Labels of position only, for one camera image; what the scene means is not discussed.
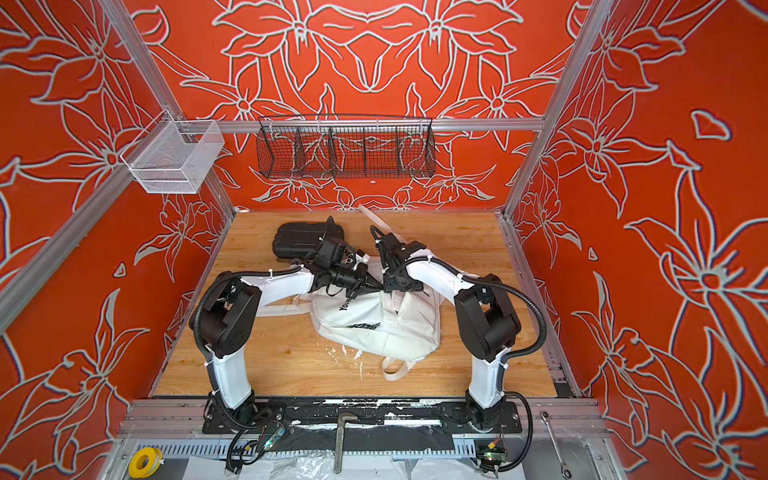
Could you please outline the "white student backpack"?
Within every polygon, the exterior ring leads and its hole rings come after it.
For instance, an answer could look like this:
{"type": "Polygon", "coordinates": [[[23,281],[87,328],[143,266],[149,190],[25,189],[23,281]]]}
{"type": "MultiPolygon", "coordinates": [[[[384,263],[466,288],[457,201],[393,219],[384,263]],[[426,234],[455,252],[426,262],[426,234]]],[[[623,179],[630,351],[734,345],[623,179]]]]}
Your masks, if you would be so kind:
{"type": "MultiPolygon", "coordinates": [[[[314,253],[305,257],[317,260],[314,253]]],[[[378,256],[363,252],[345,253],[342,261],[355,258],[357,264],[367,263],[370,273],[382,282],[382,262],[378,256]]],[[[384,379],[397,381],[417,363],[433,353],[440,345],[440,305],[444,297],[429,287],[421,292],[384,290],[349,299],[342,288],[329,285],[320,290],[296,295],[291,304],[259,308],[259,317],[309,314],[316,333],[345,347],[383,357],[381,371],[384,379]],[[402,362],[394,373],[393,364],[402,362]]]]}

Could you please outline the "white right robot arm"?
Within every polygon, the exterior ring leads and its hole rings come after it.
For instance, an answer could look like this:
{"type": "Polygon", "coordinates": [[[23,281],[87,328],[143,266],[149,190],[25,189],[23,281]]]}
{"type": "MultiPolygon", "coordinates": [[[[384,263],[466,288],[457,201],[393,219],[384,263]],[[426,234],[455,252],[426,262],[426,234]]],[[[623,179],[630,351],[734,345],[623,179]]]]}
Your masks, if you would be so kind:
{"type": "Polygon", "coordinates": [[[496,275],[478,277],[465,273],[434,256],[419,242],[403,243],[377,226],[372,226],[370,232],[387,287],[406,290],[421,284],[454,306],[460,338],[472,356],[465,421],[481,432],[494,429],[506,402],[504,379],[508,362],[543,347],[548,333],[544,313],[522,291],[503,283],[496,275]],[[536,340],[521,349],[514,348],[522,323],[510,300],[512,296],[526,305],[538,324],[536,340]]]}

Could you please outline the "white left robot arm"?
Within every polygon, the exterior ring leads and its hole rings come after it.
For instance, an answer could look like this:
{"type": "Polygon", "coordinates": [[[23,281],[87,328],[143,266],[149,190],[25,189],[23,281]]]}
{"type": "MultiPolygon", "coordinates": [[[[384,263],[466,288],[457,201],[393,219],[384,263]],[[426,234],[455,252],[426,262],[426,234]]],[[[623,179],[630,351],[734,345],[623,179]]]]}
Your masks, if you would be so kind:
{"type": "Polygon", "coordinates": [[[247,377],[245,346],[258,311],[277,301],[337,287],[348,299],[384,290],[350,246],[341,227],[324,222],[289,222],[276,232],[272,250],[291,266],[284,270],[225,271],[202,295],[189,325],[205,359],[216,407],[236,427],[255,427],[270,419],[255,406],[247,377]]]}

